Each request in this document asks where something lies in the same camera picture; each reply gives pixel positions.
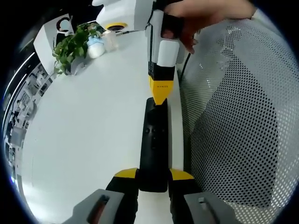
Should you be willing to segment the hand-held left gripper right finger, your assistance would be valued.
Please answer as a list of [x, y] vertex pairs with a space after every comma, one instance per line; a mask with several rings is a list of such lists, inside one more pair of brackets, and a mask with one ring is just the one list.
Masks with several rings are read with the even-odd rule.
[[203, 192], [194, 177], [170, 169], [168, 180], [170, 212], [175, 224], [239, 224], [234, 209], [217, 197]]

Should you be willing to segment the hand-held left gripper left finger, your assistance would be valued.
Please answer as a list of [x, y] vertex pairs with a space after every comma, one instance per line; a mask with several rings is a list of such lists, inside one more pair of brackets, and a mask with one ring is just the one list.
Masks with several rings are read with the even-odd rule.
[[65, 224], [132, 224], [138, 210], [137, 168], [116, 173], [105, 189], [98, 189], [74, 206]]

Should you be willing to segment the person's right hand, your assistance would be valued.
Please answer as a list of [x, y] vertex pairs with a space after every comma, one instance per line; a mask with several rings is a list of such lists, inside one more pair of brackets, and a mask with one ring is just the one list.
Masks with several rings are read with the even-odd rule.
[[183, 0], [171, 3], [165, 7], [164, 12], [184, 19], [180, 41], [186, 50], [193, 54], [197, 41], [194, 34], [200, 29], [216, 24], [225, 19], [222, 0]]

